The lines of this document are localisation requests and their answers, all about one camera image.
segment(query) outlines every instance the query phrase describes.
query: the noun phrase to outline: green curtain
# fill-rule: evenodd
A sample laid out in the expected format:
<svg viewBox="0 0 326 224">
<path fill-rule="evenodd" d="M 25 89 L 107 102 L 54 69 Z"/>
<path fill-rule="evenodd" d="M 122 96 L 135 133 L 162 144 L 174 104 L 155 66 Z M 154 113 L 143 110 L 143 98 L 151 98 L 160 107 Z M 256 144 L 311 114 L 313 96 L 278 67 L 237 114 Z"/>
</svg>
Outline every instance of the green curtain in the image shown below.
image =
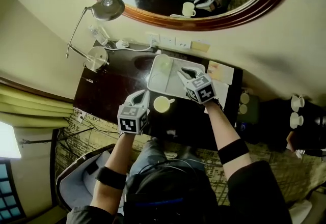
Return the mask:
<svg viewBox="0 0 326 224">
<path fill-rule="evenodd" d="M 71 103 L 34 95 L 0 84 L 0 121 L 15 127 L 60 128 L 73 112 Z"/>
</svg>

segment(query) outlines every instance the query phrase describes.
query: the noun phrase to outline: paper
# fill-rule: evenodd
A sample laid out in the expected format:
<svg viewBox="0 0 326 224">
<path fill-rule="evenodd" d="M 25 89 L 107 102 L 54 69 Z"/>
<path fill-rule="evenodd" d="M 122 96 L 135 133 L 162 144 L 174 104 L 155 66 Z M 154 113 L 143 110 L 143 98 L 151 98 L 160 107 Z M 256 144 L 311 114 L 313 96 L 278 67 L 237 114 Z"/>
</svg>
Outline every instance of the paper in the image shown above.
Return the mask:
<svg viewBox="0 0 326 224">
<path fill-rule="evenodd" d="M 209 61 L 207 74 L 217 81 L 232 84 L 234 69 L 223 64 Z"/>
<path fill-rule="evenodd" d="M 228 96 L 228 91 L 229 91 L 229 85 L 217 80 L 213 80 L 213 85 L 214 85 L 214 89 L 216 92 L 216 96 L 215 99 L 218 99 L 221 106 L 225 107 L 225 103 L 226 103 L 226 98 Z"/>
</svg>

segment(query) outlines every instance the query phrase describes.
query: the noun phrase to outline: wall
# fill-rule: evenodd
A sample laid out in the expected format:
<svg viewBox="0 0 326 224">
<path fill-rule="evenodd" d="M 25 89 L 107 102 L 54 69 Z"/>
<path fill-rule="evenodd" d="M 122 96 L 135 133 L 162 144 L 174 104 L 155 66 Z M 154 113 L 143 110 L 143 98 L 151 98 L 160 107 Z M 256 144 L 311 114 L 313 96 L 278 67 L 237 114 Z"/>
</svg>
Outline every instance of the wall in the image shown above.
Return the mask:
<svg viewBox="0 0 326 224">
<path fill-rule="evenodd" d="M 66 42 L 83 7 L 95 2 L 19 1 Z M 124 37 L 140 43 L 146 42 L 147 31 L 207 40 L 211 44 L 208 53 L 193 54 L 245 69 L 246 82 L 264 99 L 298 93 L 321 103 L 326 93 L 325 9 L 326 0 L 284 0 L 280 6 L 258 20 L 233 29 L 211 32 L 173 31 L 126 17 L 107 23 L 105 27 L 113 38 Z M 93 44 L 86 26 L 90 20 L 88 15 L 75 38 L 76 45 L 84 51 L 88 51 Z"/>
<path fill-rule="evenodd" d="M 52 138 L 52 130 L 16 128 L 17 141 Z M 47 144 L 19 146 L 21 159 L 11 160 L 12 174 L 20 203 L 27 217 L 52 206 L 50 190 L 50 147 Z"/>
<path fill-rule="evenodd" d="M 18 0 L 1 0 L 1 77 L 73 99 L 83 61 L 73 55 L 66 60 L 66 48 L 66 43 Z"/>
</svg>

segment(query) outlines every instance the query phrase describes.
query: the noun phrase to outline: glass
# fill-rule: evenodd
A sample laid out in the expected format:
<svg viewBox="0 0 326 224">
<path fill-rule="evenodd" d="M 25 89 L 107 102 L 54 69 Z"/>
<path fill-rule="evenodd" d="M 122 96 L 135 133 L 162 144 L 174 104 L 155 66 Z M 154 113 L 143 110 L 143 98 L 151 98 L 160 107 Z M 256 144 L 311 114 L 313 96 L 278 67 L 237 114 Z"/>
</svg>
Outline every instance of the glass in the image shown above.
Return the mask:
<svg viewBox="0 0 326 224">
<path fill-rule="evenodd" d="M 15 201 L 15 198 L 13 196 L 5 197 L 5 201 L 7 203 L 7 206 L 16 205 L 16 201 Z"/>
<path fill-rule="evenodd" d="M 3 194 L 11 193 L 11 187 L 9 181 L 0 182 L 0 190 Z"/>
<path fill-rule="evenodd" d="M 13 208 L 10 210 L 11 214 L 13 217 L 16 217 L 16 216 L 19 216 L 20 215 L 20 211 L 19 209 L 16 207 L 16 208 Z"/>
<path fill-rule="evenodd" d="M 11 218 L 11 215 L 8 210 L 0 211 L 0 213 L 4 219 Z"/>
<path fill-rule="evenodd" d="M 3 209 L 5 207 L 6 207 L 6 205 L 5 205 L 4 200 L 2 198 L 0 198 L 0 209 Z"/>
<path fill-rule="evenodd" d="M 0 179 L 8 178 L 7 169 L 5 164 L 0 164 Z"/>
</svg>

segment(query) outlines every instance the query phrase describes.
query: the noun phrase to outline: white cup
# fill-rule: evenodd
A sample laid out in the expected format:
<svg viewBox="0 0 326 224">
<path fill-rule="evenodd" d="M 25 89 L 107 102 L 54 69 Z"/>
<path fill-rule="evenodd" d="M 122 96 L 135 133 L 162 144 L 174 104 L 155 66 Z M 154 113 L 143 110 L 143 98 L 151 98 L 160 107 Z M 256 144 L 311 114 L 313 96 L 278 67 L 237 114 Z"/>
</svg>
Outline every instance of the white cup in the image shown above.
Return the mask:
<svg viewBox="0 0 326 224">
<path fill-rule="evenodd" d="M 249 101 L 250 101 L 249 95 L 247 93 L 242 93 L 241 96 L 240 96 L 240 101 L 243 104 L 248 104 Z"/>
<path fill-rule="evenodd" d="M 242 104 L 241 106 L 239 106 L 239 113 L 244 115 L 246 114 L 248 111 L 248 107 L 245 104 Z"/>
<path fill-rule="evenodd" d="M 165 113 L 170 109 L 171 104 L 175 101 L 175 99 L 169 100 L 165 96 L 159 96 L 154 100 L 154 108 L 159 113 Z"/>
<path fill-rule="evenodd" d="M 305 106 L 305 99 L 302 96 L 292 96 L 291 107 L 294 112 L 298 112 L 300 107 Z"/>
<path fill-rule="evenodd" d="M 182 8 L 182 15 L 185 17 L 193 17 L 195 14 L 195 5 L 191 2 L 185 2 Z"/>
<path fill-rule="evenodd" d="M 304 124 L 304 117 L 299 116 L 297 113 L 292 113 L 290 116 L 290 126 L 292 129 L 297 128 L 299 125 L 302 126 Z"/>
</svg>

